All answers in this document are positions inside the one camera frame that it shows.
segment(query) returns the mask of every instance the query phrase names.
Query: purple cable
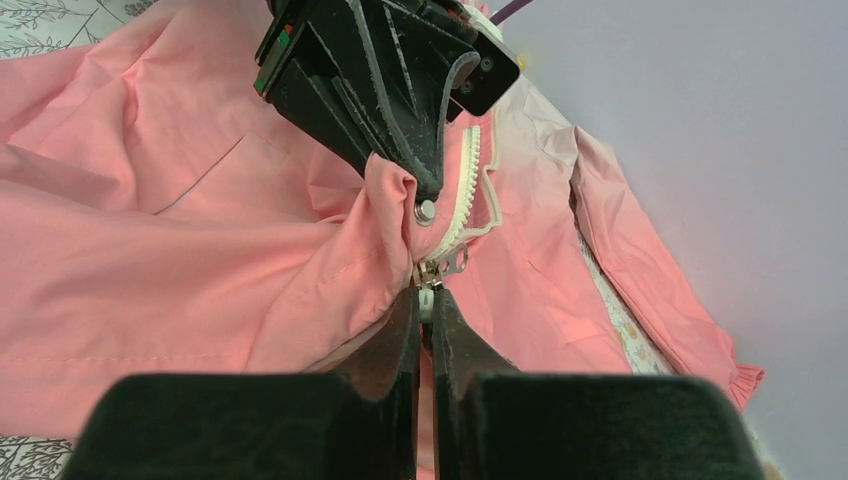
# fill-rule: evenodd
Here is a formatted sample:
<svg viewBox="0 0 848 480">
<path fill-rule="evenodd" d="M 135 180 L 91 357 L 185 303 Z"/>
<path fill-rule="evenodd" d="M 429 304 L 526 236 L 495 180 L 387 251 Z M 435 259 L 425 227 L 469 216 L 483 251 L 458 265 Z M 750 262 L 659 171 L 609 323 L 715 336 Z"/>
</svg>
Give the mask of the purple cable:
<svg viewBox="0 0 848 480">
<path fill-rule="evenodd" d="M 527 4 L 532 1 L 533 0 L 512 0 L 504 8 L 495 12 L 495 14 L 492 15 L 492 18 L 490 18 L 489 21 L 491 21 L 495 25 L 500 25 L 501 23 L 503 23 L 504 20 L 511 17 L 513 14 L 515 14 L 515 12 L 526 7 Z"/>
</svg>

